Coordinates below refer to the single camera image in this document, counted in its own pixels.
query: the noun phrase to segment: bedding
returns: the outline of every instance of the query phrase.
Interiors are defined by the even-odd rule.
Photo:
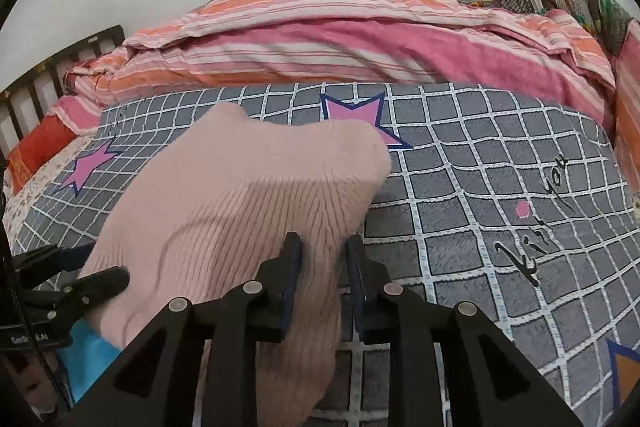
[[[2,195],[5,202],[14,197],[14,178],[6,168],[2,172]]]
[[[465,15],[462,22],[428,19],[429,24],[417,16],[425,16],[424,6],[405,1],[369,0],[370,11],[363,12],[367,0],[213,0],[181,20],[134,34],[112,54],[70,70],[65,82],[100,104],[202,84],[252,82],[451,80],[514,90],[581,110],[611,139],[620,137],[616,155],[640,202],[640,160],[637,153],[629,156],[633,120],[615,114],[615,107],[640,107],[640,89],[627,76],[626,88],[616,93],[618,69],[613,75],[602,61],[604,54],[618,64],[632,39],[633,19],[615,0],[429,0],[451,9],[449,16]],[[330,6],[322,9],[323,2]],[[398,6],[400,13],[391,12]],[[514,39],[504,25],[493,25],[495,18],[503,23],[507,12],[544,16],[538,20],[559,26],[570,45],[564,52],[544,52],[535,39]],[[475,26],[482,17],[491,25]],[[261,23],[269,26],[254,27]],[[429,54],[436,45],[441,52]],[[459,46],[467,51],[464,59],[456,54]],[[587,54],[576,55],[582,46]],[[627,63],[634,60],[626,57]],[[583,68],[585,61],[589,66]]]
[[[430,301],[479,305],[586,427],[610,416],[610,346],[640,346],[640,236],[606,133],[558,104],[463,84],[322,83],[116,105],[78,161],[33,203],[15,253],[96,239],[149,158],[220,102],[274,123],[373,124],[385,135],[392,173],[361,230],[368,255]],[[334,379],[307,424],[381,425],[374,422],[388,409],[387,346],[357,341],[344,280],[339,291]],[[447,409],[444,400],[443,415]]]
[[[13,245],[31,205],[62,169],[73,160],[92,140],[92,136],[79,136],[62,151],[53,156],[27,181],[15,196],[8,198],[2,215],[2,224],[9,245]]]
[[[103,109],[83,96],[66,94],[56,101],[48,114],[58,117],[76,136],[91,136],[98,129]]]
[[[456,55],[461,48],[468,55],[463,62]],[[66,78],[74,92],[108,105],[195,86],[430,82],[432,71],[469,82],[490,78],[492,87],[528,91],[610,123],[610,63],[573,18],[456,0],[213,0],[133,34],[91,69],[73,68]]]
[[[9,151],[6,169],[11,173],[14,195],[46,162],[69,145],[76,134],[54,115],[45,116]]]

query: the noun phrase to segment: wooden bed frame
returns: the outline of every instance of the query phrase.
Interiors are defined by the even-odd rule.
[[[45,113],[42,110],[43,104],[38,95],[38,91],[36,90],[36,80],[40,81],[43,75],[48,74],[50,81],[53,83],[56,98],[60,98],[65,94],[65,87],[61,82],[58,66],[62,62],[68,62],[69,60],[71,60],[72,63],[78,62],[80,60],[79,54],[85,51],[91,51],[95,57],[100,57],[104,53],[100,47],[100,43],[104,41],[113,41],[113,45],[116,48],[121,45],[124,41],[124,32],[122,27],[112,26],[111,28],[102,30],[71,44],[31,68],[29,71],[21,75],[15,82],[6,87],[4,91],[0,92],[0,108],[6,107],[18,140],[21,140],[25,134],[30,131],[30,129],[23,128],[18,121],[16,107],[12,103],[15,96],[17,94],[24,93],[26,90],[31,99],[31,104],[33,104],[33,109],[38,117],[38,121],[42,121]],[[4,158],[4,154],[2,154],[1,167],[4,168],[5,166],[6,160]]]

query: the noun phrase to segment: black clamp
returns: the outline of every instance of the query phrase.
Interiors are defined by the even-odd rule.
[[[60,291],[33,290],[61,271],[80,269],[94,244],[76,248],[50,245],[12,258],[26,316],[42,349],[69,346],[74,323],[129,285],[127,270],[113,267],[70,282]],[[14,309],[8,282],[2,277],[0,303],[0,352],[31,349]]]
[[[255,343],[289,329],[302,244],[287,233],[280,256],[222,299],[172,299],[65,418],[65,427],[190,426],[204,345],[211,340],[202,425],[256,427]]]
[[[434,343],[440,343],[456,427],[582,427],[529,360],[471,302],[425,302],[346,245],[354,320],[365,344],[390,344],[389,427],[442,427]]]

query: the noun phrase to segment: star print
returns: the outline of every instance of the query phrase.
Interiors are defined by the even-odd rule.
[[[122,153],[122,151],[110,151],[109,147],[112,143],[113,138],[94,153],[91,153],[88,156],[82,156],[81,158],[76,158],[73,172],[71,172],[71,174],[69,174],[62,182],[62,185],[60,185],[58,190],[62,190],[69,185],[73,185],[74,193],[77,196],[95,169]]]
[[[640,354],[629,347],[606,339],[612,372],[613,404],[620,408],[633,389],[633,378],[640,376]]]
[[[384,101],[385,94],[383,92],[360,103],[346,103],[323,93],[320,94],[325,120],[364,120],[376,128],[389,149],[411,149],[412,146],[401,137],[380,125]]]

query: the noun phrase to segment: pink blanket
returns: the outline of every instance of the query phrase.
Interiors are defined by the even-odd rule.
[[[616,60],[616,159],[640,207],[640,22],[629,25]]]
[[[65,81],[99,105],[228,85],[472,82],[576,108],[612,131],[614,76],[567,13],[456,0],[213,0]]]
[[[92,136],[98,129],[104,106],[84,96],[62,96],[47,114],[54,114],[77,136]]]

